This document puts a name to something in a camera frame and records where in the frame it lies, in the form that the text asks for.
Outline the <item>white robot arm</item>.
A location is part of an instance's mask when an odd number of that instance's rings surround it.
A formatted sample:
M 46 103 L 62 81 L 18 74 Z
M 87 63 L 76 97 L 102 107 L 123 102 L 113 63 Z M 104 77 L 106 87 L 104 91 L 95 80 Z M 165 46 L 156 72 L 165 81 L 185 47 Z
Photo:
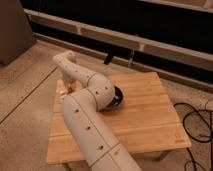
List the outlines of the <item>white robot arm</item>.
M 61 99 L 61 114 L 92 171 L 142 171 L 120 143 L 99 112 L 115 97 L 115 86 L 101 73 L 71 61 L 72 51 L 53 57 L 55 65 L 69 81 L 83 88 Z

